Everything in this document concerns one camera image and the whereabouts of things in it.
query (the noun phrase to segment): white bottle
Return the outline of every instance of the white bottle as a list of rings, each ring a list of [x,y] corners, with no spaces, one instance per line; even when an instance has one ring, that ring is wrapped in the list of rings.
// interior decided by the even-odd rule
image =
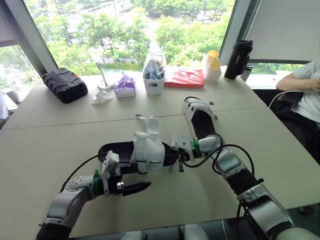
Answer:
[[[207,68],[204,81],[217,82],[221,73],[221,63],[218,59],[219,52],[211,50],[208,52]]]
[[[220,68],[220,65],[217,66],[215,64],[210,64],[208,70],[207,70],[207,74],[205,76],[205,81],[206,82],[217,82],[219,77],[221,75],[221,68]]]

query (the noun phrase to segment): yellow bottle cap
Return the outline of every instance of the yellow bottle cap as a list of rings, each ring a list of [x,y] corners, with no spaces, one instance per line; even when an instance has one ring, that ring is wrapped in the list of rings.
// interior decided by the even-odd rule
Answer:
[[[217,58],[219,57],[219,52],[216,50],[210,50],[208,51],[208,56],[211,58]]]

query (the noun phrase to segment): red plastic bag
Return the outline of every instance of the red plastic bag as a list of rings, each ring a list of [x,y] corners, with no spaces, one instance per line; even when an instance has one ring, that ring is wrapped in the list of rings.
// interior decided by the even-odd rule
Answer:
[[[199,89],[204,87],[204,82],[204,74],[201,69],[179,68],[167,78],[164,86]]]

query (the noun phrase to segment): white table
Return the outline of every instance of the white table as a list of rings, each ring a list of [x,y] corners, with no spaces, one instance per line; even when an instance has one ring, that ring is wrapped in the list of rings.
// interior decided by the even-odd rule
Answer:
[[[112,91],[113,98],[110,102],[100,106],[93,106],[91,103],[99,91],[97,82],[101,80],[101,76],[81,77],[87,84],[88,94],[69,104],[60,102],[42,82],[39,82],[4,128],[126,120],[134,119],[136,114],[154,117],[181,115],[184,114],[184,99],[190,96],[214,102],[214,112],[266,106],[240,78],[227,82],[221,76],[217,83],[206,83],[202,89],[165,87],[162,95],[148,96],[141,72],[131,72],[128,75],[136,79],[136,97],[117,99]]]
[[[244,147],[254,161],[256,177],[286,208],[320,202],[320,166],[266,107],[216,112],[215,129],[229,144]],[[179,131],[190,136],[184,115],[158,117],[160,139],[170,143]],[[0,239],[34,239],[48,207],[65,178],[80,163],[111,142],[129,141],[144,131],[143,120],[130,119],[0,131]],[[245,164],[245,155],[234,150]],[[91,175],[92,161],[77,174]],[[146,190],[86,203],[72,237],[100,235],[236,216],[231,188],[211,169],[149,171],[126,176],[126,183],[151,181]]]

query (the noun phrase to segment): person's arm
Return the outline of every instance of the person's arm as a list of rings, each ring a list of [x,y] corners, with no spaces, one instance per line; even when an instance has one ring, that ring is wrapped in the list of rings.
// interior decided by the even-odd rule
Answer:
[[[294,73],[290,73],[277,83],[276,89],[281,91],[305,91],[320,93],[320,80],[308,78],[299,79],[295,77]]]

